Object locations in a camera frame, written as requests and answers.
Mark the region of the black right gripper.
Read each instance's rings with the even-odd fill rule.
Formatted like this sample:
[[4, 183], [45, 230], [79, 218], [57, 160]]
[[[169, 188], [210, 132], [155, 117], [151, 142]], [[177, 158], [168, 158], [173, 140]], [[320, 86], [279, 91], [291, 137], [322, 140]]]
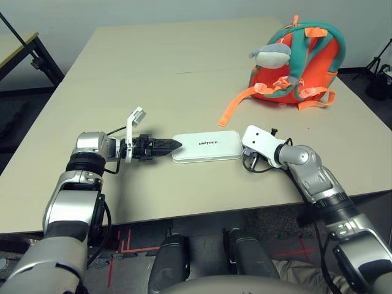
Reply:
[[256, 165], [259, 160], [259, 154], [249, 147], [245, 147], [243, 151], [242, 164], [249, 172], [256, 171]]

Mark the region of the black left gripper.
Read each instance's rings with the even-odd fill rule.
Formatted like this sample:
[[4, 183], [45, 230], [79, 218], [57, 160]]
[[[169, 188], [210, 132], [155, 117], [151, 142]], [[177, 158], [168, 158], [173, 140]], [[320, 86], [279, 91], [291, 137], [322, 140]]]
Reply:
[[141, 134], [133, 138], [132, 144], [132, 158], [140, 162], [166, 156], [182, 147], [182, 144], [174, 139], [153, 139], [150, 134]]

